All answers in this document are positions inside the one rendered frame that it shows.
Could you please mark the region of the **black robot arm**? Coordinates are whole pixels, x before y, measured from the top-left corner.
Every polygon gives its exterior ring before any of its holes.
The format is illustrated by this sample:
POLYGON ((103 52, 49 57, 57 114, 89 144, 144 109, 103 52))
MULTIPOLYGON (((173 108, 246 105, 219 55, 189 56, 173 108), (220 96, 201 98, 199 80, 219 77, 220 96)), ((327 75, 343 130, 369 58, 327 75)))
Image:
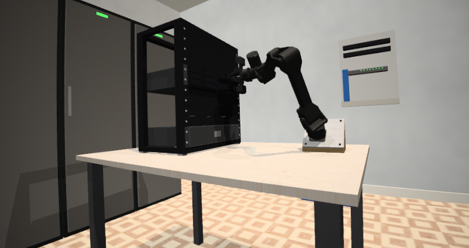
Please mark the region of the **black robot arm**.
POLYGON ((302 59, 300 51, 292 46, 277 47, 267 53, 264 63, 261 62, 258 51, 251 51, 246 57, 251 67, 252 77, 257 78, 261 83, 266 84, 275 78, 276 72, 274 70, 276 67, 279 67, 282 72, 287 74, 299 103, 296 112, 303 128, 308 133, 309 141, 325 142, 325 123, 328 119, 319 107, 312 103, 301 73, 302 59))

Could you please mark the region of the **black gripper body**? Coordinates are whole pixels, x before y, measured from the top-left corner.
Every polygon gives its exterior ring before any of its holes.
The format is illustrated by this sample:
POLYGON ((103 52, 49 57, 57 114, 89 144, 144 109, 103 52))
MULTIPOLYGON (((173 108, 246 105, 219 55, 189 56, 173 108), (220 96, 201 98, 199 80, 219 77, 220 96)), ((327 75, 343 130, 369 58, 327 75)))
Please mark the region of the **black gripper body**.
POLYGON ((245 66, 245 59, 241 56, 237 56, 235 59, 236 63, 239 64, 239 68, 236 69, 236 73, 239 74, 239 77, 237 77, 237 82, 240 83, 240 85, 237 85, 236 87, 237 93, 245 94, 246 86, 243 85, 244 80, 253 80, 254 78, 251 75, 251 68, 243 69, 243 66, 245 66))

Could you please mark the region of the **black server rack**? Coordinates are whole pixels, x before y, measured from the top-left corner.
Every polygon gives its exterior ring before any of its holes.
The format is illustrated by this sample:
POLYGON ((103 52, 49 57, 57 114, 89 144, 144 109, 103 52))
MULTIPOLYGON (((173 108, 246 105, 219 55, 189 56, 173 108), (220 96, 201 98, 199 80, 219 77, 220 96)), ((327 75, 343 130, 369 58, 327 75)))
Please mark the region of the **black server rack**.
POLYGON ((239 68, 236 56, 237 48, 183 18, 137 33, 139 152, 187 156, 240 144, 239 83, 226 78, 239 68), (174 44, 153 36, 173 28, 174 44), (147 41, 174 50, 174 68, 147 73, 147 41), (176 131, 148 128, 148 92, 175 95, 176 131))

